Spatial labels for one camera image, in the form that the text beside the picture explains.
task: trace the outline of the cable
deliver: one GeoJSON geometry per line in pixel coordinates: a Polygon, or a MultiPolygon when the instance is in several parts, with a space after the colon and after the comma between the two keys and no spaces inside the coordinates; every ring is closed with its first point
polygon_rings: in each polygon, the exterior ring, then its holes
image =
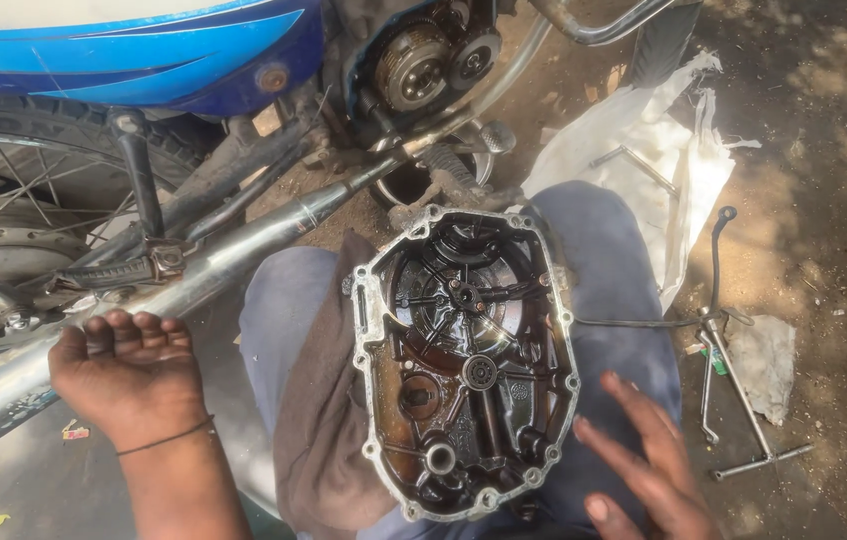
{"type": "Polygon", "coordinates": [[[574,322],[581,325],[598,327],[624,327],[624,328],[681,328],[698,325],[711,319],[719,319],[723,313],[718,309],[720,298],[720,254],[718,251],[718,240],[727,222],[737,217],[737,209],[733,206],[724,206],[717,212],[719,216],[713,231],[710,233],[710,251],[713,259],[713,292],[710,293],[710,312],[693,319],[682,321],[588,321],[574,318],[574,322]]]}

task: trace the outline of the motorcycle engine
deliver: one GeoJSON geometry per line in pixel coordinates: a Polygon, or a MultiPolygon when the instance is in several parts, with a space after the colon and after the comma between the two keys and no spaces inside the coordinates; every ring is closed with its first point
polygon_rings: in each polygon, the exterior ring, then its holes
{"type": "Polygon", "coordinates": [[[349,287],[363,454],[404,517],[465,519],[539,487],[579,378],[565,271],[533,220],[430,204],[349,287]]]}
{"type": "Polygon", "coordinates": [[[501,52],[493,0],[332,4],[343,27],[335,45],[346,55],[343,99],[351,118],[377,102],[392,116],[430,105],[429,113],[442,111],[487,75],[501,52]]]}

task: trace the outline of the black wrist band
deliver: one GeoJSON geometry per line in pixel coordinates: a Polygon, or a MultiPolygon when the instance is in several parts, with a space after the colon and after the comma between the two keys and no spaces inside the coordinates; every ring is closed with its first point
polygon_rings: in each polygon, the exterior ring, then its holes
{"type": "Polygon", "coordinates": [[[207,424],[209,424],[211,422],[214,422],[214,415],[213,414],[207,416],[206,420],[202,421],[201,423],[197,423],[196,425],[194,425],[193,427],[190,427],[190,429],[188,429],[187,431],[184,431],[183,433],[178,433],[178,434],[176,434],[172,437],[160,439],[156,442],[152,442],[150,444],[146,444],[146,445],[143,445],[141,447],[132,448],[132,449],[125,449],[123,451],[118,451],[117,456],[118,456],[118,458],[121,457],[121,456],[127,456],[128,454],[132,454],[134,452],[140,452],[141,450],[147,450],[148,448],[154,448],[157,445],[162,445],[162,444],[168,443],[172,440],[179,439],[179,438],[185,437],[185,436],[189,436],[190,434],[193,434],[194,432],[200,431],[200,429],[202,427],[206,426],[207,424]]]}

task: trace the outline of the tire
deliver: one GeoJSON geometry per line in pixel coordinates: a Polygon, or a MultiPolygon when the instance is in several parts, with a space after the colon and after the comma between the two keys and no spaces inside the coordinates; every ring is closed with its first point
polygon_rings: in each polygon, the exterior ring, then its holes
{"type": "MultiPolygon", "coordinates": [[[[50,141],[123,158],[105,125],[107,107],[43,96],[0,95],[0,134],[50,141]]],[[[219,141],[217,129],[196,118],[176,117],[147,125],[151,167],[165,189],[178,187],[219,141]]]]}
{"type": "Polygon", "coordinates": [[[680,67],[703,2],[668,7],[640,27],[627,73],[638,89],[652,89],[680,67]]]}

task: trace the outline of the motorcycle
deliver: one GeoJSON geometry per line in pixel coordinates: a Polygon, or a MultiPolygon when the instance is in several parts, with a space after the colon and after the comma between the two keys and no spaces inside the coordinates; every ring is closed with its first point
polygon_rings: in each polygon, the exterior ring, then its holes
{"type": "Polygon", "coordinates": [[[216,1],[0,11],[0,436],[56,400],[61,325],[115,307],[184,315],[359,190],[412,201],[392,174],[406,164],[481,186],[513,133],[473,122],[551,28],[584,45],[638,30],[627,76],[652,88],[700,11],[640,0],[590,28],[563,0],[530,0],[536,19],[498,66],[516,0],[216,1]],[[261,134],[271,105],[280,126],[261,134]],[[297,162],[358,172],[244,224],[297,162]]]}

